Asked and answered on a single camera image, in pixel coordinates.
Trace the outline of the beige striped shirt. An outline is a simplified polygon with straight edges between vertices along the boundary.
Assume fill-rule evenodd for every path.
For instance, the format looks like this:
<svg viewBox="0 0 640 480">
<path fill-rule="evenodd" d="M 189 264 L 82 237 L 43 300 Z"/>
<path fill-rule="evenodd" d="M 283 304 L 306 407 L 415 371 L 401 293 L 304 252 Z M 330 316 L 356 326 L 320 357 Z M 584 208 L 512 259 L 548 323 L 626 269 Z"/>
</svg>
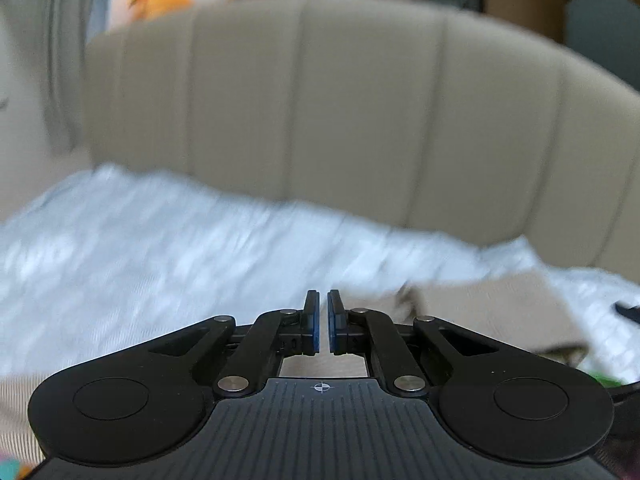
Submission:
<svg viewBox="0 0 640 480">
<path fill-rule="evenodd" d="M 471 283 L 405 285 L 384 296 L 342 295 L 348 310 L 370 308 L 401 324 L 433 315 L 472 332 L 512 344 L 570 367 L 589 352 L 589 342 L 570 316 L 567 302 L 542 273 L 526 271 Z M 27 420 L 27 404 L 43 374 L 1 381 L 1 477 L 21 479 L 43 460 Z"/>
</svg>

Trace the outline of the white quilted mattress cover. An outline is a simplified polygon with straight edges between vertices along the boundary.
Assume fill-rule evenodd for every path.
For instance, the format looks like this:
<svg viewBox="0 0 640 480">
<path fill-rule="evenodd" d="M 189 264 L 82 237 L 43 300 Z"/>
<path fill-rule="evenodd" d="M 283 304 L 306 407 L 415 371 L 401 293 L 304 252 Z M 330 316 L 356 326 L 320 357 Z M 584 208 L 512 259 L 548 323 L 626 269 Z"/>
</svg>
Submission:
<svg viewBox="0 0 640 480">
<path fill-rule="evenodd" d="M 250 324 L 308 290 L 379 297 L 406 285 L 539 271 L 590 345 L 586 364 L 639 377 L 639 287 L 602 268 L 549 266 L 525 237 L 480 248 L 301 202 L 106 165 L 68 177 L 1 226 L 1 373 L 50 375 L 217 314 Z"/>
</svg>

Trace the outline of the beige padded headboard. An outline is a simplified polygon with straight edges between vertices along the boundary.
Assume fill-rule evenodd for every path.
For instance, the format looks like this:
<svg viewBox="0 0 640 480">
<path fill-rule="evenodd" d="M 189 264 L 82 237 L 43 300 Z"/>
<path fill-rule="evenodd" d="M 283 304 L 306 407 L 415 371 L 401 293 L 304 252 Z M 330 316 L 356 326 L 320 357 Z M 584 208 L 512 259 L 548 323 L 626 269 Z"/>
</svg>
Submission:
<svg viewBox="0 0 640 480">
<path fill-rule="evenodd" d="M 239 0 L 87 49 L 96 162 L 639 276 L 639 96 L 552 41 L 408 0 Z"/>
</svg>

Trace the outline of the grey curtain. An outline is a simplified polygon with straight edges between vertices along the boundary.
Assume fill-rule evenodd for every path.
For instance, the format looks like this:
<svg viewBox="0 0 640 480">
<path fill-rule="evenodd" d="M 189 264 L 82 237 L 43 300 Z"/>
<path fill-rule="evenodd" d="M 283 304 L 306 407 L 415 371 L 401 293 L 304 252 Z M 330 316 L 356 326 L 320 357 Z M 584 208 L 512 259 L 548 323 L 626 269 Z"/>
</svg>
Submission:
<svg viewBox="0 0 640 480">
<path fill-rule="evenodd" d="M 18 50 L 35 65 L 51 151 L 82 141 L 81 85 L 93 0 L 1 0 Z"/>
</svg>

